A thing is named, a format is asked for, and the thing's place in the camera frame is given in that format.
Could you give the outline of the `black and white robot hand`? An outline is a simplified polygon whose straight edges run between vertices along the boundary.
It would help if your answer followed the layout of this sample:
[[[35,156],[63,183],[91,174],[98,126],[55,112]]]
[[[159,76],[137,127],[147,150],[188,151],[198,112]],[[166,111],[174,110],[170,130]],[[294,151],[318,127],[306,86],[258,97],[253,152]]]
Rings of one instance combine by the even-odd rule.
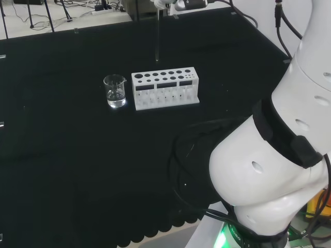
[[[173,3],[173,0],[153,0],[153,2],[157,9],[164,10]]]

